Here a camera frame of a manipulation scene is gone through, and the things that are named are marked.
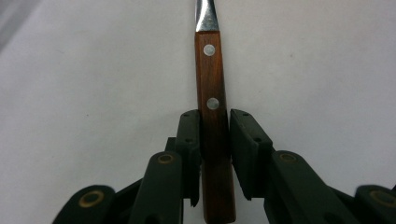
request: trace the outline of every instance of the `white surface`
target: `white surface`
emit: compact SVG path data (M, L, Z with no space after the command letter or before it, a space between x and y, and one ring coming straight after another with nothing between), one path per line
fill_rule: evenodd
M217 1L228 107L348 194L396 176L396 2ZM194 1L41 1L0 52L0 222L120 190L196 108ZM236 186L236 223L267 223ZM185 223L204 223L201 204Z

